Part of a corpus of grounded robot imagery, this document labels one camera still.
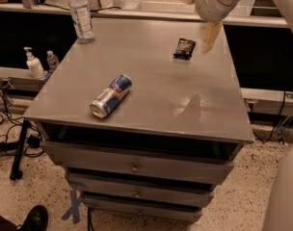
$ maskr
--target drawer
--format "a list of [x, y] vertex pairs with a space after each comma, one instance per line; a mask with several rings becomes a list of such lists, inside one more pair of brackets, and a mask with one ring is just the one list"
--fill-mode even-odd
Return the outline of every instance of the drawer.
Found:
[[69, 173], [67, 181], [80, 192], [102, 193], [144, 200], [154, 200], [181, 205], [205, 207], [213, 198], [208, 191], [189, 190], [178, 186], [159, 185], [150, 181], [143, 182], [124, 179], [108, 178], [98, 175]]
[[100, 195], [83, 194], [82, 201], [87, 207], [93, 209], [129, 213], [136, 216], [178, 219], [189, 222], [196, 222], [201, 217], [200, 210], [160, 206], [147, 202], [133, 202]]
[[233, 162], [182, 157], [148, 151], [125, 150], [74, 143], [45, 141], [51, 160], [76, 167], [123, 174], [167, 178], [212, 185], [222, 184]]

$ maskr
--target drawer handle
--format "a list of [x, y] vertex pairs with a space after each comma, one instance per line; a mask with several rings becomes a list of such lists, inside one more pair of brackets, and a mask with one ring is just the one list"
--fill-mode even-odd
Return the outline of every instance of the drawer handle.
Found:
[[135, 197], [136, 197], [136, 198], [141, 198], [141, 195], [140, 195], [139, 191], [137, 191], [137, 192], [135, 193]]
[[137, 173], [137, 172], [139, 172], [138, 164], [135, 163], [135, 164], [133, 165], [133, 167], [130, 168], [130, 171], [132, 171], [133, 173]]
[[139, 209], [137, 215], [138, 216], [142, 216], [143, 215], [143, 210], [142, 209]]

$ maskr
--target water bottle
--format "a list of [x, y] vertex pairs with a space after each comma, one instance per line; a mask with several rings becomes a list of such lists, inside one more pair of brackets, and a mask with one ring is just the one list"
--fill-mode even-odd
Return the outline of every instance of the water bottle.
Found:
[[47, 62], [51, 71], [56, 70], [57, 66], [60, 64], [58, 56], [51, 50], [47, 51]]
[[68, 0], [68, 3], [79, 42], [94, 41], [88, 0]]

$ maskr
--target pump bottle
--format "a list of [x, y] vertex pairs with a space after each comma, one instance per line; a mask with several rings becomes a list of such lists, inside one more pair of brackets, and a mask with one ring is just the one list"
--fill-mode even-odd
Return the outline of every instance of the pump bottle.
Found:
[[27, 65], [29, 69], [31, 70], [31, 73], [35, 79], [41, 79], [44, 77], [44, 70], [42, 68], [42, 65], [40, 63], [40, 60], [33, 56], [30, 47], [24, 47], [23, 48], [27, 53], [26, 56], [28, 58]]

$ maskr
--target aluminum can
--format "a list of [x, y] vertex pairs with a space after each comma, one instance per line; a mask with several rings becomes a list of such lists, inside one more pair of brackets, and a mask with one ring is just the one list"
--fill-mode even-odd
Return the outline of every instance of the aluminum can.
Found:
[[90, 105], [91, 111], [100, 118], [110, 114], [129, 92], [131, 80], [125, 74], [119, 75]]

